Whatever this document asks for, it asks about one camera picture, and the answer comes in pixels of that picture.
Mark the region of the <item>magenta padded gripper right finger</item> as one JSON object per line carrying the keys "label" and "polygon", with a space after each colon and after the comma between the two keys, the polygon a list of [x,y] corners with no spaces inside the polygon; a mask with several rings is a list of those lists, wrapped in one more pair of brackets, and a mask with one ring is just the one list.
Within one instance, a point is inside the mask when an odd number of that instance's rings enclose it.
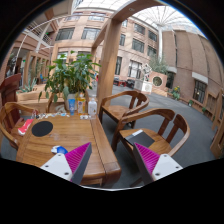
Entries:
{"label": "magenta padded gripper right finger", "polygon": [[168,154],[159,155],[138,143],[134,144],[133,154],[145,185],[182,169]]}

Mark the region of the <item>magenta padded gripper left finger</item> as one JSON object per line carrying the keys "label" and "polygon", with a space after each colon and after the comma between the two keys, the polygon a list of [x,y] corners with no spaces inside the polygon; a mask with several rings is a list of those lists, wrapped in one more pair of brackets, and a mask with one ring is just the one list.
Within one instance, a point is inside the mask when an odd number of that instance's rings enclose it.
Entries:
{"label": "magenta padded gripper left finger", "polygon": [[41,169],[79,185],[91,153],[92,145],[86,143],[67,154],[54,154],[50,160],[41,166]]}

